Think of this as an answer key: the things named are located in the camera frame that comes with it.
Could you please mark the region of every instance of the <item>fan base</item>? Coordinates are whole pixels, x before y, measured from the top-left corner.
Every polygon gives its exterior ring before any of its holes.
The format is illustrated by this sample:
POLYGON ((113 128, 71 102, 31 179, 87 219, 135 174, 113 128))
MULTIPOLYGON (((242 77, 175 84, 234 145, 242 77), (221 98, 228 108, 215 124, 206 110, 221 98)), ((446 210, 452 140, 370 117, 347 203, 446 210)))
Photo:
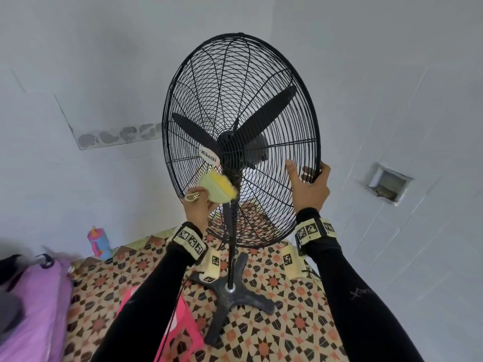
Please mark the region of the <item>fan base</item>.
POLYGON ((198 272, 191 274, 189 277, 192 282, 200 284, 209 290, 214 291, 216 294, 216 311, 208 329, 208 333, 205 336, 205 343, 215 348, 220 348, 223 346, 220 339, 220 332, 225 326, 228 312, 233 307, 238 305, 250 305, 265 311, 269 315, 273 314, 275 311, 275 304, 272 300, 246 289, 245 283, 241 278, 243 276, 243 271, 245 269, 247 260, 248 254, 241 253, 235 262, 233 269, 235 291, 232 292, 228 292, 225 288, 225 285, 228 281, 228 276, 221 277, 215 280, 213 283, 205 283, 201 281, 199 279, 198 272))

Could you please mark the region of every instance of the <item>fan pole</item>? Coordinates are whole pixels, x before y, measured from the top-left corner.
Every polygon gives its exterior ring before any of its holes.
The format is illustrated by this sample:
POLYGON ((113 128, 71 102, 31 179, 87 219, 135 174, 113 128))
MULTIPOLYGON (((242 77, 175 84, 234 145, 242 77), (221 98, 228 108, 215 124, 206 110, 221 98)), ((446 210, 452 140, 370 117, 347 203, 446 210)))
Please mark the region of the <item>fan pole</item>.
POLYGON ((228 234, 228 282, 227 291, 234 291, 233 266, 235 265, 235 253, 237 248, 237 219, 238 219, 238 197, 231 201, 231 234, 228 234))

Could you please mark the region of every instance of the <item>hand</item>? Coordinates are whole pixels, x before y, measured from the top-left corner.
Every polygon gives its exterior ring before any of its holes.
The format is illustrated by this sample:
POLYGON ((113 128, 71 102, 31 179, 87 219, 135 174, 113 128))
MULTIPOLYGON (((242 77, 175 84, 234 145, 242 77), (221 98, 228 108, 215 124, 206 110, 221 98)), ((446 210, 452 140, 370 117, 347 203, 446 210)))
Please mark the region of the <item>hand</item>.
POLYGON ((188 202, 183 199, 184 213, 186 221, 192 222, 205 235, 208 229, 208 216, 218 207, 218 203, 208 200, 208 191, 203 187, 190 188, 186 193, 195 192, 199 192, 196 201, 188 202))
MULTIPOLYGON (((313 207, 320 212, 327 197, 329 197, 330 190, 327 188, 327 179, 329 179, 330 166, 320 162, 320 175, 312 183, 303 183, 299 178, 297 167, 292 160, 285 161, 288 176, 292 183, 292 198, 295 213, 307 207, 313 207)), ((311 181, 314 176, 314 170, 307 166, 303 167, 303 179, 311 181)))

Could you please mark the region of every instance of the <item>yellow sponge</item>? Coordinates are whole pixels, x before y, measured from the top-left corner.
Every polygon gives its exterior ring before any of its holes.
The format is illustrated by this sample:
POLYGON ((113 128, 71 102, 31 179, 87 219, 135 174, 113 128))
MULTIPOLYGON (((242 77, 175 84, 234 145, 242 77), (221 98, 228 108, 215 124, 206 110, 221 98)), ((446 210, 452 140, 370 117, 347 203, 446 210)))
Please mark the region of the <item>yellow sponge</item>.
POLYGON ((198 186, 208 191, 208 200, 214 203, 228 203, 238 195, 228 178, 216 171, 203 174, 199 178, 198 186))

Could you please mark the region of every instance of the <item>left hand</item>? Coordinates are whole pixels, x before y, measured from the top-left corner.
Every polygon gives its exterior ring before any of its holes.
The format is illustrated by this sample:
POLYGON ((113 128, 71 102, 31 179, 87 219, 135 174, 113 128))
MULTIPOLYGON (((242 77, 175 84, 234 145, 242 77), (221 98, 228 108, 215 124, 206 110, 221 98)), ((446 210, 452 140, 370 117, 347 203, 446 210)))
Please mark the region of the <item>left hand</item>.
POLYGON ((196 201, 188 202, 183 199, 184 213, 186 221, 193 223, 205 235, 208 229, 208 216, 218 207, 219 203, 210 202, 208 191, 203 187, 190 188, 186 194, 195 192, 199 192, 196 201))

